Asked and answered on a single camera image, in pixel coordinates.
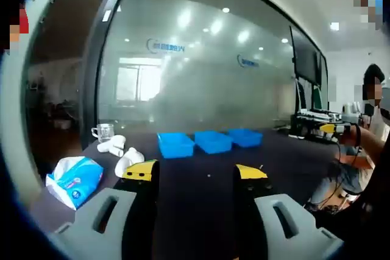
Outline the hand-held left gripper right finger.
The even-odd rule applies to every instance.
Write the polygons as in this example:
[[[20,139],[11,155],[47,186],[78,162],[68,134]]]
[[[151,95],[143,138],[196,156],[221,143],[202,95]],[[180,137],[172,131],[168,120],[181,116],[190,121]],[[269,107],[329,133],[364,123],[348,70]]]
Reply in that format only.
[[[276,193],[260,169],[233,171],[237,259],[335,259],[343,241],[286,194]]]

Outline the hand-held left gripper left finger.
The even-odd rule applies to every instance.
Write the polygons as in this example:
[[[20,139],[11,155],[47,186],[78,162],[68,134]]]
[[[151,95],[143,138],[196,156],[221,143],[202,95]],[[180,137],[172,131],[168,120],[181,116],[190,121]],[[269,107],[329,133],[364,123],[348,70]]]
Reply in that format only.
[[[127,167],[50,236],[64,259],[152,259],[159,162]]]

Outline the person's right hand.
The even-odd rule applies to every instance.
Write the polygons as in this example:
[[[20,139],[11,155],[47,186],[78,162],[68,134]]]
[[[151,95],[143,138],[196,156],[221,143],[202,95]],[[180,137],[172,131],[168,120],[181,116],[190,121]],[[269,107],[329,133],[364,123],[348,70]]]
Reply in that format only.
[[[348,126],[339,137],[339,143],[352,147],[356,146],[356,136],[356,127],[354,125]]]

